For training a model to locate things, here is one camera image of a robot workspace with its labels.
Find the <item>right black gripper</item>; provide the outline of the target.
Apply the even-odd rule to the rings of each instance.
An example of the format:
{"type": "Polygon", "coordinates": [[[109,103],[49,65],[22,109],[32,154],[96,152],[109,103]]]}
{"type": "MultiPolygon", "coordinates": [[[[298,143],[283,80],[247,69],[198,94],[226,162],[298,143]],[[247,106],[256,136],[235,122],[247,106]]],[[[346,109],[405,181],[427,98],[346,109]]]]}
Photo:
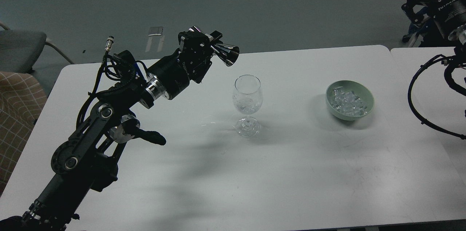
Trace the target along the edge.
{"type": "Polygon", "coordinates": [[[428,15],[444,39],[465,44],[465,0],[406,0],[402,11],[413,24],[423,19],[416,16],[415,6],[426,6],[429,9],[428,15]]]}

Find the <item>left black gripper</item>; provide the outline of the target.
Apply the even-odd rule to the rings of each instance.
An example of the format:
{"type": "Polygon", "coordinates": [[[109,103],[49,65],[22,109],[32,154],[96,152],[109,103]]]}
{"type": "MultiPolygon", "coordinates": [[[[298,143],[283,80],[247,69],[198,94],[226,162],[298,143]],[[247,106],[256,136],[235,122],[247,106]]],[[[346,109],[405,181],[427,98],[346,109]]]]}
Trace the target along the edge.
{"type": "Polygon", "coordinates": [[[146,69],[146,91],[154,100],[163,96],[174,99],[185,90],[190,81],[201,83],[212,65],[213,50],[221,42],[222,33],[205,33],[193,26],[178,34],[179,49],[162,57],[146,69]]]}

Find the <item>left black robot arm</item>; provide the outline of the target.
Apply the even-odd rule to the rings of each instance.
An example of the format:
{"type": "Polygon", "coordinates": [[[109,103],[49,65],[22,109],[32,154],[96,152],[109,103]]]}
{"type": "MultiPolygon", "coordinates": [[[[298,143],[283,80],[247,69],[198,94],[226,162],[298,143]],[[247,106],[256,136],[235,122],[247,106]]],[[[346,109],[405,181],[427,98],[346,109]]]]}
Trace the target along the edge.
{"type": "Polygon", "coordinates": [[[53,153],[55,175],[22,216],[1,221],[2,231],[64,231],[88,191],[103,191],[118,179],[118,161],[128,141],[143,139],[165,145],[156,131],[145,131],[130,109],[145,108],[164,97],[174,99],[191,81],[201,83],[217,55],[226,66],[238,59],[238,46],[222,42],[222,33],[193,26],[178,34],[179,47],[147,67],[125,50],[110,55],[114,38],[106,41],[93,90],[76,120],[75,131],[53,153]]]}

